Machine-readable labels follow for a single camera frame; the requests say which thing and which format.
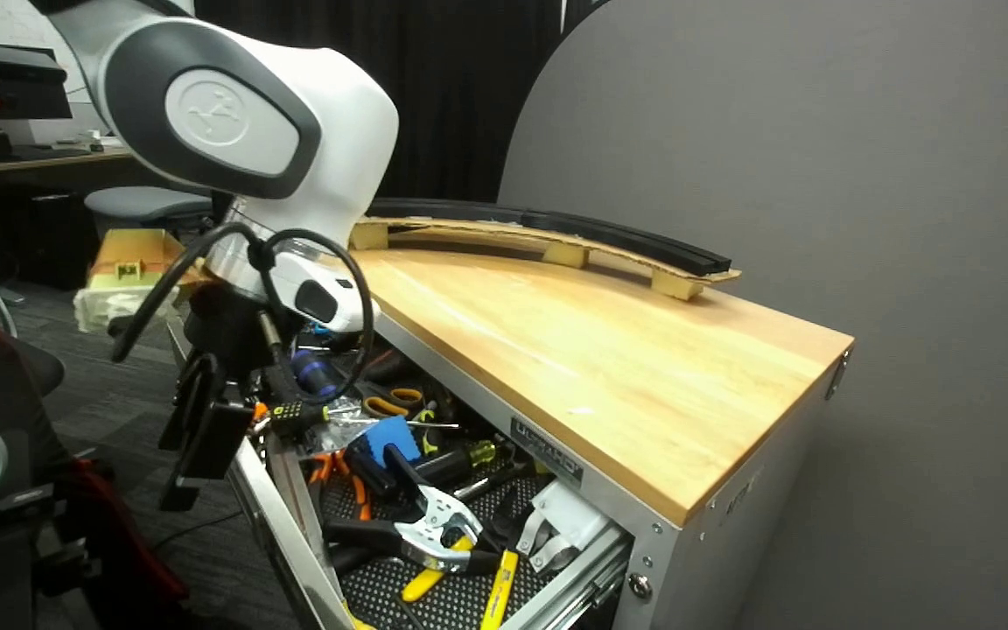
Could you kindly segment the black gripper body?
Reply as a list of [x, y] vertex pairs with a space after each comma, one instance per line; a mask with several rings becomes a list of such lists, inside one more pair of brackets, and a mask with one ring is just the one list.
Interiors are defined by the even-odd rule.
[[237, 389], [249, 397], [259, 374], [273, 366], [264, 332], [266, 309], [235, 293], [224, 284], [198, 284], [184, 300], [182, 332], [189, 353], [177, 367], [182, 398], [215, 398]]

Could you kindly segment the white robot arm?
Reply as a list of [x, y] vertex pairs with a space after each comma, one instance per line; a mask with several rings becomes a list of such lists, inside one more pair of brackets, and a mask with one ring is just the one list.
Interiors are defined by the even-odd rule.
[[165, 269], [116, 337], [133, 349], [184, 269], [215, 276], [189, 297], [189, 353], [165, 426], [176, 468], [161, 505], [184, 513], [205, 479], [230, 468], [259, 387], [289, 367], [295, 332], [375, 332], [350, 232], [385, 178], [399, 111], [363, 66], [330, 45], [264, 41], [167, 0], [33, 9], [142, 169], [229, 201], [224, 220]]

